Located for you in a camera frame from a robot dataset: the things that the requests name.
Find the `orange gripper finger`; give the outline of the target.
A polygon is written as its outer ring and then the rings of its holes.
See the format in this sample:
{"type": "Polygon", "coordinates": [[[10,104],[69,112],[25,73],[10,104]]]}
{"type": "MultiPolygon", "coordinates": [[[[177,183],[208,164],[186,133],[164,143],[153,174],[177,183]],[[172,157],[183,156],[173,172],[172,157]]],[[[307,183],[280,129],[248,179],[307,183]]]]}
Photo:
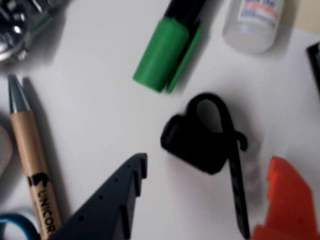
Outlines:
{"type": "Polygon", "coordinates": [[[268,210],[252,240],[313,240],[314,203],[309,185],[284,158],[270,160],[266,179],[268,210]]]}

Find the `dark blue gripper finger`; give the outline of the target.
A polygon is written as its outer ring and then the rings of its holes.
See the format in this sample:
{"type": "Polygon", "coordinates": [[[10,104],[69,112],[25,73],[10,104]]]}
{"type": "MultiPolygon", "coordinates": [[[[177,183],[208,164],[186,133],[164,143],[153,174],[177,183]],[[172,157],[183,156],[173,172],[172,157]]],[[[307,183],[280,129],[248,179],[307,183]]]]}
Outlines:
{"type": "Polygon", "coordinates": [[[148,155],[136,153],[54,233],[52,240],[129,240],[148,155]]]}

